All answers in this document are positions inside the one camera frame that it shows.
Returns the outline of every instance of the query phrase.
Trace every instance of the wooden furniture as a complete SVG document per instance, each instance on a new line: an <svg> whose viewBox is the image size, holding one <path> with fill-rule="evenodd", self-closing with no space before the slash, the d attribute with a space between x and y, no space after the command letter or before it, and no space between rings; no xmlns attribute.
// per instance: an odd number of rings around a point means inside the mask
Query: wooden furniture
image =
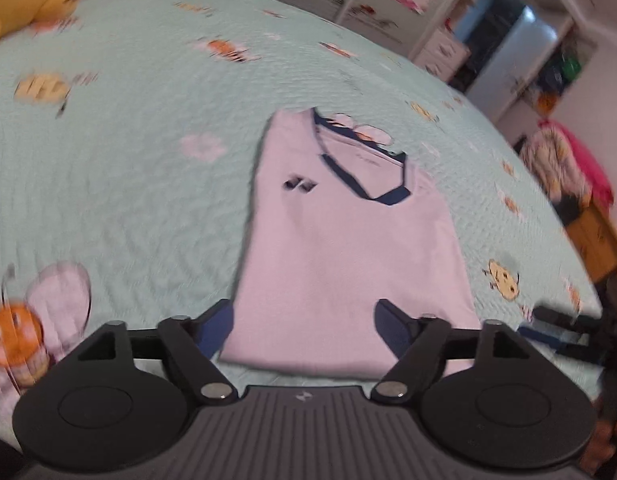
<svg viewBox="0 0 617 480"><path fill-rule="evenodd" d="M598 285L617 273L617 231L595 203L567 226L567 233L592 282Z"/></svg>
<svg viewBox="0 0 617 480"><path fill-rule="evenodd" d="M413 63L444 82L464 64L471 51L443 28L436 30Z"/></svg>

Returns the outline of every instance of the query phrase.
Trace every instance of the pink garment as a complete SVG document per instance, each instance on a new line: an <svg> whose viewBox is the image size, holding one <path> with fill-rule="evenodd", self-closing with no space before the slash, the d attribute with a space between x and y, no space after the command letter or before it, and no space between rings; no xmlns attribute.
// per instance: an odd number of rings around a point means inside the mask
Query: pink garment
<svg viewBox="0 0 617 480"><path fill-rule="evenodd" d="M567 127L558 123L557 121L543 120L538 123L540 128L554 128L561 132L571 145L573 152L573 158L579 166L582 173L584 173L586 179L591 185L591 191L593 198L599 206L605 209L608 213L609 209L613 205L613 188L609 182L606 173L602 167L595 160L595 157L591 154L588 148L581 142Z"/></svg>
<svg viewBox="0 0 617 480"><path fill-rule="evenodd" d="M375 331L381 298L412 317L480 327L442 195L409 160L375 146L313 110L274 115L256 170L250 245L222 360L380 378L396 362ZM371 198L394 188L410 194L393 205L362 198L324 153Z"/></svg>

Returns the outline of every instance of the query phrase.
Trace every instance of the bed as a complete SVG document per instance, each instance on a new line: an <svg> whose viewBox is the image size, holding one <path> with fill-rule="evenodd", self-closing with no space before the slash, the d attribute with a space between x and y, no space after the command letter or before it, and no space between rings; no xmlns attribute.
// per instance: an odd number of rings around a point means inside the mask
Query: bed
<svg viewBox="0 0 617 480"><path fill-rule="evenodd" d="M14 263L16 296L42 267L81 263L87 332L197 316L231 296L269 118L310 107L382 129L431 174L481 319L515 328L540 300L599 314L549 202L484 116L408 60L274 0L81 0L73 19L0 42L0 280ZM544 352L596 394L597 368ZM240 390L351 383L218 365Z"/></svg>

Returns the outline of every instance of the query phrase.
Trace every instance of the white cabinet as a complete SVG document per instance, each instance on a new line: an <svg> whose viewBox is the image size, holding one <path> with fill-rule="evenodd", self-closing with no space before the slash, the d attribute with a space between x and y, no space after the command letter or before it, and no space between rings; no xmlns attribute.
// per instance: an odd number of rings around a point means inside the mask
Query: white cabinet
<svg viewBox="0 0 617 480"><path fill-rule="evenodd" d="M447 30L439 28L415 58L415 65L444 82L449 81L471 52Z"/></svg>

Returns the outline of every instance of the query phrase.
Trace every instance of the orange bee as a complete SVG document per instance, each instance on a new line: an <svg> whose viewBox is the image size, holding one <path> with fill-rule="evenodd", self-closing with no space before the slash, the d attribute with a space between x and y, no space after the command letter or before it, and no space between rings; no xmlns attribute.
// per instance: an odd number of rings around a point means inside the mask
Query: orange bee
<svg viewBox="0 0 617 480"><path fill-rule="evenodd" d="M570 284L568 290L573 308L575 308L575 311L579 314L582 311L582 298L580 297L580 291L577 290L575 286Z"/></svg>
<svg viewBox="0 0 617 480"><path fill-rule="evenodd" d="M502 161L502 168L503 170L506 171L506 173L508 173L511 176L515 176L515 170L513 169L513 167L511 166L511 164L509 164L508 162L506 162L505 160Z"/></svg>
<svg viewBox="0 0 617 480"><path fill-rule="evenodd" d="M339 48L336 44L324 43L323 41L320 41L319 44L322 45L323 47L329 49L331 52L335 52L336 54L339 54L340 56L347 57L348 59L351 59L351 57L355 57L355 54L353 54L352 52L348 52L348 51L346 51L344 49Z"/></svg>
<svg viewBox="0 0 617 480"><path fill-rule="evenodd" d="M55 264L39 274L24 300L6 297L10 265L2 280L0 370L16 391L33 386L79 342L91 306L90 280L76 264Z"/></svg>
<svg viewBox="0 0 617 480"><path fill-rule="evenodd" d="M247 55L248 49L246 47L237 45L232 41L210 40L205 44L205 47L211 51L212 56L220 56L229 61L243 63L245 61L259 59L258 57Z"/></svg>
<svg viewBox="0 0 617 480"><path fill-rule="evenodd" d="M511 213L518 214L520 209L510 196L505 197L505 205Z"/></svg>
<svg viewBox="0 0 617 480"><path fill-rule="evenodd" d="M419 113L427 121L433 121L433 122L437 123L440 120L440 118L437 115L435 115L435 116L431 115L429 112L424 110L419 104L417 104L414 101L411 101L411 108L413 108L413 110L415 110L417 113Z"/></svg>
<svg viewBox="0 0 617 480"><path fill-rule="evenodd" d="M193 12L200 12L203 9L203 7L198 7L198 6L191 5L191 4L185 4L185 3L182 3L182 2L173 4L173 5L175 7L179 7L180 9L192 10Z"/></svg>
<svg viewBox="0 0 617 480"><path fill-rule="evenodd" d="M277 12L273 12L272 10L263 10L263 13L265 13L267 16L272 16L274 18L284 18L284 16L282 16L281 14L278 14Z"/></svg>

